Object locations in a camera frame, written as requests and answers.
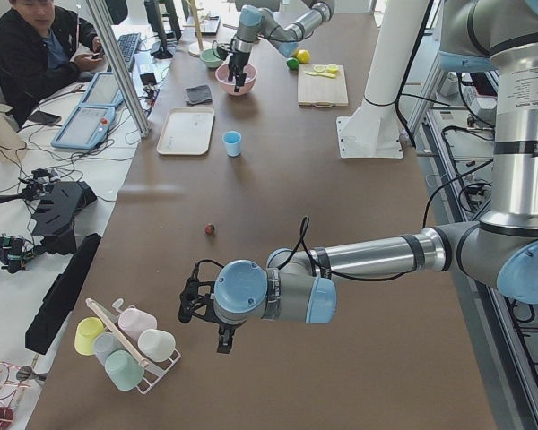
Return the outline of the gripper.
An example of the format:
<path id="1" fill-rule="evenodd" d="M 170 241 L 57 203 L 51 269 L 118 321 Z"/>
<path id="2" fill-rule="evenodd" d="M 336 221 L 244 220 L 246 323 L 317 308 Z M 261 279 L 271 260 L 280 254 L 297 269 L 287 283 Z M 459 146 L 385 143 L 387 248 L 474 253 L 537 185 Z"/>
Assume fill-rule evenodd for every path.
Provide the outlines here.
<path id="1" fill-rule="evenodd" d="M 218 353 L 229 354 L 231 352 L 233 337 L 238 327 L 239 326 L 237 324 L 229 324 L 226 322 L 219 323 L 217 347 Z"/>
<path id="2" fill-rule="evenodd" d="M 227 64 L 227 81 L 232 82 L 235 76 L 234 91 L 239 92 L 244 87 L 247 79 L 247 74 L 243 73 L 243 71 L 250 57 L 250 43 L 241 39 L 232 39 L 230 46 L 231 58 Z"/>

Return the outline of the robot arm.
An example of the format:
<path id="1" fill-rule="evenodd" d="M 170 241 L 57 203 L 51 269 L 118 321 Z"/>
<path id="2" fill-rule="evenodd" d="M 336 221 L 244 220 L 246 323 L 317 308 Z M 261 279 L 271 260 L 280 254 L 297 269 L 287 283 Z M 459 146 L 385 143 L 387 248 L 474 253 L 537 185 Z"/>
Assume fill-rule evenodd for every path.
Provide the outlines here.
<path id="1" fill-rule="evenodd" d="M 245 85 L 247 66 L 256 38 L 268 40 L 284 57 L 290 57 L 299 43 L 325 22 L 329 22 L 335 11 L 335 1 L 304 1 L 308 11 L 283 27 L 266 7 L 244 4 L 239 16 L 235 35 L 227 45 L 219 45 L 218 52 L 229 57 L 229 81 L 234 84 L 234 93 Z"/>
<path id="2" fill-rule="evenodd" d="M 449 72 L 499 75 L 492 193 L 475 222 L 424 227 L 415 235 L 273 252 L 221 270 L 207 308 L 229 353 L 250 317 L 328 323 L 334 280 L 391 280 L 456 267 L 503 296 L 538 304 L 538 1 L 447 1 L 440 65 Z"/>

